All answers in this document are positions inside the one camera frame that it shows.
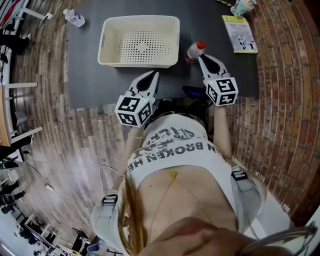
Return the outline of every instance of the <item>plastic bottle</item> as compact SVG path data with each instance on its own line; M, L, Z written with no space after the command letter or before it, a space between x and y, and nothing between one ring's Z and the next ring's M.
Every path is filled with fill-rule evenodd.
M189 63L195 63L198 57L205 52L206 43L204 41L195 42L188 49L185 59Z
M81 27L86 22L85 18L80 14L76 13L74 9L71 9L71 10L65 9L63 11L63 14L64 14L64 18L68 22L72 23L78 28Z

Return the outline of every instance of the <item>red bottle cap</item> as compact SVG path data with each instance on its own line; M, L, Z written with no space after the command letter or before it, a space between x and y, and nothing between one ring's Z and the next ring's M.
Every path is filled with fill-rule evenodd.
M203 49L206 47L206 43L204 41L199 41L196 43L196 47L198 47L199 49Z

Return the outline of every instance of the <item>book cover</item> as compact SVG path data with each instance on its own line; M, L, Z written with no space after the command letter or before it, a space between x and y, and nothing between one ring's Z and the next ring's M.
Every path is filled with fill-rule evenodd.
M222 18L228 31L233 51L241 54L256 54L258 52L257 45L247 20L228 15L223 15Z

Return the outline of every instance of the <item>long hair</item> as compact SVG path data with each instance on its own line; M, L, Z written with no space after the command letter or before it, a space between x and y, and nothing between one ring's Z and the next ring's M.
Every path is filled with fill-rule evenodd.
M127 252L132 256L137 256L147 244L142 200L131 175L124 175L124 185L119 214L119 234ZM124 234L124 227L128 227L128 240Z

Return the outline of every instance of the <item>basket handle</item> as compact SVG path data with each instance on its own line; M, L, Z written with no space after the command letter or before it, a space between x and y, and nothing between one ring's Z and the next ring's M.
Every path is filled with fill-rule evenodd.
M106 36L105 34L102 35L102 40L101 40L101 45L100 48L103 48L105 46L105 40L106 40Z
M179 47L180 43L180 32L176 33L176 46Z

